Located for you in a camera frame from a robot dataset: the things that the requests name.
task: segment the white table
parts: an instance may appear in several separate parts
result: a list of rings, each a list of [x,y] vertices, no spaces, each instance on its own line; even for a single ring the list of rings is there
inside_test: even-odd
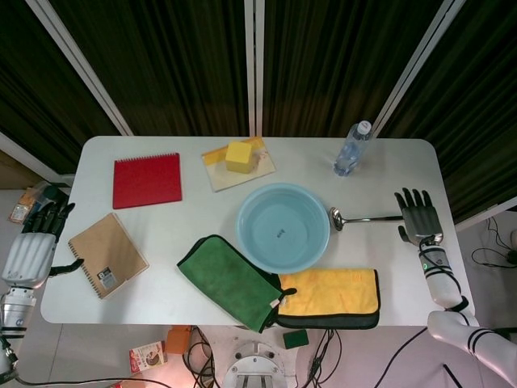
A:
[[[111,208],[113,161],[119,158],[179,152],[181,202],[116,210],[149,268],[101,301],[78,270],[48,280],[41,313],[52,323],[238,324],[205,297],[176,267],[192,245],[220,234],[235,247],[235,218],[240,204],[265,184],[290,182],[316,193],[324,205],[344,217],[400,214],[393,195],[402,187],[425,189],[438,211],[452,269],[472,301],[448,200],[433,147],[420,140],[377,139],[349,177],[338,177],[332,162],[343,143],[330,138],[265,138],[276,172],[214,193],[200,155],[225,146],[229,137],[96,137],[81,155],[70,202],[76,203],[57,245],[54,265],[74,257],[67,242]],[[316,267],[376,268],[380,282],[380,325],[426,325],[441,310],[432,300],[417,248],[403,243],[397,223],[345,226],[333,231]]]

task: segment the plastic bottle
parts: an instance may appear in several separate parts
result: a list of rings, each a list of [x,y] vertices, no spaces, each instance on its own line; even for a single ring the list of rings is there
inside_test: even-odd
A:
[[[352,125],[334,163],[334,172],[337,175],[348,176],[355,169],[371,136],[372,125],[368,121],[363,120]]]

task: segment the orange box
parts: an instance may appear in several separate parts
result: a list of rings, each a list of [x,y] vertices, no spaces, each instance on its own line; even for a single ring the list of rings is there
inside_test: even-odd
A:
[[[191,327],[188,325],[175,325],[167,333],[165,344],[166,353],[184,354],[191,338]]]

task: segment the metal frame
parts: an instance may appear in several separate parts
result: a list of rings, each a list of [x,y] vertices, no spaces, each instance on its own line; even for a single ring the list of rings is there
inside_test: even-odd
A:
[[[29,170],[34,171],[41,178],[52,182],[62,183],[63,179],[52,168],[46,166],[38,158],[20,147],[9,137],[0,132],[0,150],[11,156],[16,161],[22,163]]]
[[[499,205],[494,205],[487,210],[484,210],[471,218],[467,218],[465,221],[462,221],[455,225],[456,232],[461,232],[469,228],[472,225],[476,225],[490,217],[493,217],[497,214],[504,212],[505,210],[511,209],[517,206],[517,196],[512,198],[511,200],[507,200]]]
[[[255,8],[255,117],[256,135],[262,136],[264,97],[264,30],[266,0],[254,0]]]
[[[34,15],[43,24],[48,34],[54,39],[59,49],[63,52],[66,59],[75,69],[86,87],[99,103],[100,107],[106,112],[111,122],[122,135],[133,135],[119,109],[104,89],[97,74],[91,68],[90,63],[82,54],[81,49],[75,43],[68,29],[53,9],[48,0],[25,0]]]
[[[373,122],[373,137],[377,137],[380,131],[384,128],[397,108],[397,105],[401,102],[402,97],[409,89],[411,83],[413,83],[414,79],[417,77],[423,64],[431,55],[432,51],[451,25],[451,22],[454,20],[465,1],[466,0],[443,0],[442,5],[431,21],[429,28],[423,35],[417,48],[414,50],[413,55],[405,69],[402,71],[395,87],[380,110],[379,115]]]
[[[244,0],[244,29],[246,33],[246,72],[248,75],[248,121],[250,137],[255,136],[255,25],[254,0]]]

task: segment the red notebook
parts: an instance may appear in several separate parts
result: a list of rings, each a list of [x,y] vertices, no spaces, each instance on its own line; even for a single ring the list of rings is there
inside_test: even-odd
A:
[[[113,208],[181,200],[179,154],[115,160]]]

